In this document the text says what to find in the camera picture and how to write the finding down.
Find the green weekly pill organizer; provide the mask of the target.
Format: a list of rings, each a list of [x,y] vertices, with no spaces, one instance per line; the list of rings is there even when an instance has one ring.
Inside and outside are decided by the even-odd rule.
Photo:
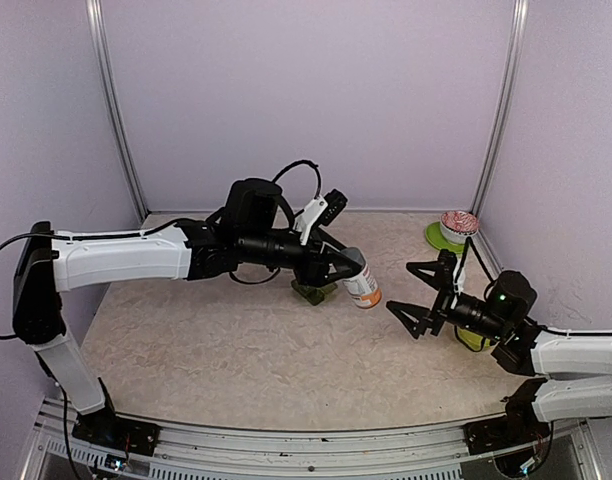
[[[297,280],[292,280],[291,287],[312,306],[317,306],[330,297],[337,290],[338,285],[331,283],[322,287],[313,287],[302,285]]]

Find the orange grey-capped supplement bottle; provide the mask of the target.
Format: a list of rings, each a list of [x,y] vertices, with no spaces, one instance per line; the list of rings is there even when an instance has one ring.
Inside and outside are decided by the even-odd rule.
[[[361,250],[348,247],[341,253],[361,266],[359,274],[342,281],[346,291],[358,308],[375,307],[382,299],[382,292]]]

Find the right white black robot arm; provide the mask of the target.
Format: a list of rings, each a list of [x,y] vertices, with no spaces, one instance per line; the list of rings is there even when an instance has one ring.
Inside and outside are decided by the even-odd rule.
[[[558,329],[530,319],[537,293],[518,271],[501,272],[480,300],[461,290],[462,268],[447,251],[406,268],[437,293],[430,308],[387,302],[413,338],[438,335],[451,324],[490,341],[497,364],[525,379],[496,426],[475,423],[472,437],[488,434],[517,444],[548,434],[558,420],[612,417],[612,330]]]

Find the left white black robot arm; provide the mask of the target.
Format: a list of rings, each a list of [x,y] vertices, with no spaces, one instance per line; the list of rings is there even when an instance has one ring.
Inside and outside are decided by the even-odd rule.
[[[143,279],[205,280],[233,275],[244,263],[288,269],[304,286],[324,287],[362,270],[321,231],[345,208],[333,190],[294,213],[272,180],[234,182],[226,203],[205,220],[179,218],[148,230],[76,234],[38,222],[15,236],[25,246],[13,280],[13,337],[29,345],[63,389],[80,422],[107,445],[126,434],[103,382],[70,335],[61,293]]]

